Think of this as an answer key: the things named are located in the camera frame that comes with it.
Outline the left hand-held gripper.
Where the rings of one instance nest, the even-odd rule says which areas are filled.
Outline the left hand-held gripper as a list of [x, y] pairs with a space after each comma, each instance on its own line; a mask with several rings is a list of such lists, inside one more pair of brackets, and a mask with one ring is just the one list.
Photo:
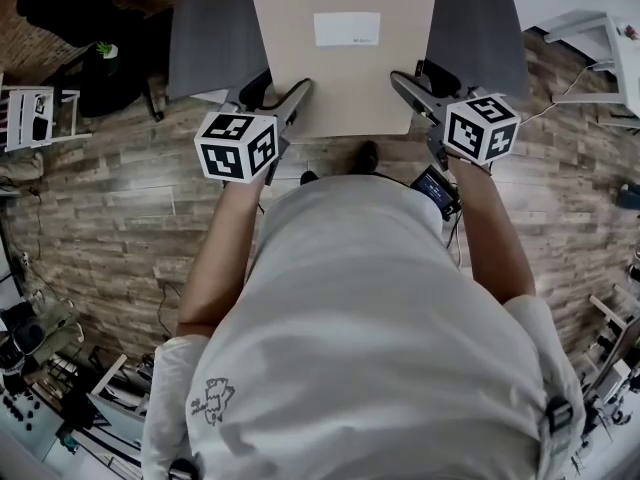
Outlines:
[[261, 108], [271, 84], [267, 68], [239, 91], [239, 104], [225, 103], [206, 115], [194, 137], [206, 178], [244, 184], [262, 174], [272, 179], [288, 147], [284, 131], [311, 96], [313, 81], [297, 82], [277, 106]]

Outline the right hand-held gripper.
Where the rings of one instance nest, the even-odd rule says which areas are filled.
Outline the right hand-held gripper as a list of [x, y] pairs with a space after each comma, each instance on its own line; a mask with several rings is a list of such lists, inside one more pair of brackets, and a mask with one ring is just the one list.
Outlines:
[[[427, 87], [407, 73], [390, 73], [396, 93], [415, 113], [433, 120], [429, 146], [443, 170], [448, 169], [448, 151], [482, 168], [512, 152], [521, 117], [501, 94], [480, 90], [467, 98], [448, 98], [460, 91], [459, 79], [428, 59], [422, 80]], [[439, 99], [444, 98], [441, 106]]]

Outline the beige cardboard box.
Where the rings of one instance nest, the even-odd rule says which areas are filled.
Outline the beige cardboard box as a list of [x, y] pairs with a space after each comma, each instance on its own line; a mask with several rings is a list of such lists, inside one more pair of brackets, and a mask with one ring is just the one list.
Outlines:
[[253, 0], [274, 89], [310, 79], [301, 138], [404, 135], [413, 111], [391, 86], [426, 57], [435, 0]]

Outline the person's right forearm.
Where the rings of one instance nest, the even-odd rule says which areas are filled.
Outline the person's right forearm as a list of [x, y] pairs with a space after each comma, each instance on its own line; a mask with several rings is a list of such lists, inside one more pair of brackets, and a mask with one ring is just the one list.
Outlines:
[[451, 157], [474, 280], [500, 303], [536, 294], [534, 276], [491, 174]]

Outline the person's left forearm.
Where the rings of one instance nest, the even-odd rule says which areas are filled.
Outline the person's left forearm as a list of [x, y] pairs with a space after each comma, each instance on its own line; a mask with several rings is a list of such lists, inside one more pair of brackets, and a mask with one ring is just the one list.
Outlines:
[[181, 292], [176, 334], [213, 335], [239, 299], [249, 262], [262, 177], [228, 183]]

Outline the dark grey table top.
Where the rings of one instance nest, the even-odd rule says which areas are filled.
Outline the dark grey table top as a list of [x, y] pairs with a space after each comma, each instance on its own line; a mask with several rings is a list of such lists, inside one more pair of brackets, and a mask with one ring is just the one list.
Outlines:
[[[425, 59], [455, 75], [464, 88], [519, 100], [529, 95], [514, 0], [435, 0]], [[239, 86], [266, 67], [253, 0], [176, 0], [170, 98]]]

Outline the black belt-worn device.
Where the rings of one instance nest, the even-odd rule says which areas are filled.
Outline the black belt-worn device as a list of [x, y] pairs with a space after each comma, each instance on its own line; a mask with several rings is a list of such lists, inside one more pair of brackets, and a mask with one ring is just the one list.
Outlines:
[[410, 188], [430, 198], [445, 221], [449, 221], [454, 214], [461, 211], [456, 188], [433, 165], [427, 167], [410, 184]]

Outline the black office chair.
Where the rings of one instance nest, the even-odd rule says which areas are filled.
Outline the black office chair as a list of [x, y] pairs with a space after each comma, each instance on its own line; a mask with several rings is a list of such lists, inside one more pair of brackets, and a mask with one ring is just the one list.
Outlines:
[[[151, 117], [164, 118], [154, 108], [148, 77], [168, 69], [170, 9], [147, 17], [112, 0], [17, 0], [16, 10], [29, 24], [84, 50], [44, 80], [57, 96], [78, 89], [81, 116], [106, 116], [143, 97]], [[103, 59], [98, 41], [115, 44], [118, 56]]]

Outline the white side table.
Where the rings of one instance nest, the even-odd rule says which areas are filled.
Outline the white side table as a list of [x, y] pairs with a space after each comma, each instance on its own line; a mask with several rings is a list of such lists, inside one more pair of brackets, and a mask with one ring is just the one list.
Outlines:
[[566, 91], [561, 95], [554, 95], [553, 104], [622, 105], [633, 114], [633, 117], [599, 118], [598, 123], [640, 132], [640, 40], [630, 40], [620, 33], [620, 28], [628, 24], [640, 34], [640, 22], [630, 22], [601, 14], [552, 29], [544, 36], [544, 41], [550, 44], [594, 30], [602, 31], [607, 39], [610, 53], [604, 60], [593, 64], [591, 69], [611, 71], [616, 77], [615, 92], [570, 94]]

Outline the white wooden shelf rack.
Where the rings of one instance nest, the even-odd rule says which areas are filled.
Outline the white wooden shelf rack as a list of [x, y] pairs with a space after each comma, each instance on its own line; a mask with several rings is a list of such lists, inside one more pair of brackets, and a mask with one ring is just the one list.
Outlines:
[[47, 147], [75, 139], [88, 139], [92, 133], [79, 133], [77, 118], [80, 92], [62, 90], [60, 104], [71, 105], [70, 132], [54, 135], [55, 89], [47, 86], [5, 86], [0, 94], [7, 97], [0, 100], [4, 106], [5, 119], [0, 124], [0, 135], [5, 135], [7, 153]]

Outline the light grey t-shirt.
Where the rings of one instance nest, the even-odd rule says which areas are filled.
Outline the light grey t-shirt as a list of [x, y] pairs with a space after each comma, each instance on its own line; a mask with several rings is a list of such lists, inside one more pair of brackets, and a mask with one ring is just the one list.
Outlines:
[[[265, 215], [235, 306], [155, 353], [144, 480], [556, 480], [582, 391], [549, 306], [455, 265], [427, 197], [325, 177]], [[549, 400], [573, 407], [549, 433]]]

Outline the white work table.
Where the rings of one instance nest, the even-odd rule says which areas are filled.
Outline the white work table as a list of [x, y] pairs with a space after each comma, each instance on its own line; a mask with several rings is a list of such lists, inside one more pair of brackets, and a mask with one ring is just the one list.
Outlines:
[[43, 461], [63, 419], [37, 391], [11, 395], [0, 386], [0, 431], [14, 438], [35, 459]]

